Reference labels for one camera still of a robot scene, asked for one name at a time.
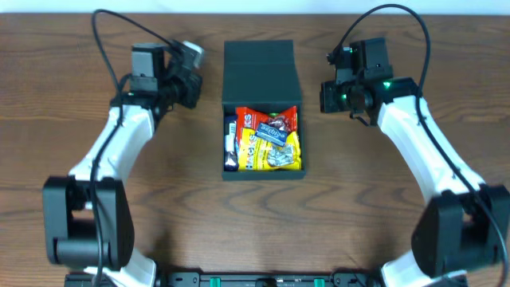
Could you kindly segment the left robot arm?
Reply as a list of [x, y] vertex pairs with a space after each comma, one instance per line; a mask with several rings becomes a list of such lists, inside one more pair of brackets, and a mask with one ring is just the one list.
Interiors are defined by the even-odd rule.
[[204, 49], [194, 43], [143, 43], [131, 50], [131, 73], [117, 82], [107, 123], [84, 158], [42, 188], [47, 258], [84, 274], [78, 286], [156, 286], [157, 263], [135, 247], [124, 184], [175, 104], [195, 108]]

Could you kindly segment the red Hacks candy bag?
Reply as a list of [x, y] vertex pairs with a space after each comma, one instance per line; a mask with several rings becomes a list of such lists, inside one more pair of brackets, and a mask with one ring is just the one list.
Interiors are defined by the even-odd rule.
[[257, 130], [259, 124], [283, 124], [282, 129], [287, 133], [296, 132], [298, 128], [297, 107], [292, 106], [281, 113], [265, 114], [247, 107], [237, 107], [237, 140], [242, 139], [244, 128]]

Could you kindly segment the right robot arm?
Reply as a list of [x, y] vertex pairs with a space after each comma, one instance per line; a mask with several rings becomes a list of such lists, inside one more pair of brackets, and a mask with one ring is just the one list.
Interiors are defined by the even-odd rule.
[[327, 59], [335, 78], [321, 85], [321, 112], [348, 112], [379, 128], [405, 160], [426, 205], [410, 250], [382, 266], [381, 284], [456, 286], [471, 270], [508, 267], [508, 190], [489, 186], [457, 154], [418, 84], [394, 76], [385, 41], [338, 46]]

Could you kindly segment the yellow Hacks candy bag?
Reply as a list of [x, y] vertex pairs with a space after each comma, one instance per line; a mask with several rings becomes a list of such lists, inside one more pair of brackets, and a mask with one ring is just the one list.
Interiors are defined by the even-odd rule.
[[291, 132], [283, 147], [255, 135], [255, 131], [243, 128], [238, 151], [240, 171], [297, 171], [302, 168], [300, 139]]

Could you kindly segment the dark purple cookie bar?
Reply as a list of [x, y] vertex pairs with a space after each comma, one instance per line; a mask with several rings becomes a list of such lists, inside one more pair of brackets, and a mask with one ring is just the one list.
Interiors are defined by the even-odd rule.
[[225, 117], [224, 135], [224, 170], [237, 171], [237, 116], [228, 115]]

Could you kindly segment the blue Eclipse gum pack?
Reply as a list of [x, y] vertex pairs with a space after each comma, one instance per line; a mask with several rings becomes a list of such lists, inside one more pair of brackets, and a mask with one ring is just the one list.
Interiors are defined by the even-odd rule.
[[268, 124], [260, 123], [255, 132], [255, 136], [275, 144], [278, 147], [283, 147], [286, 144], [288, 133]]

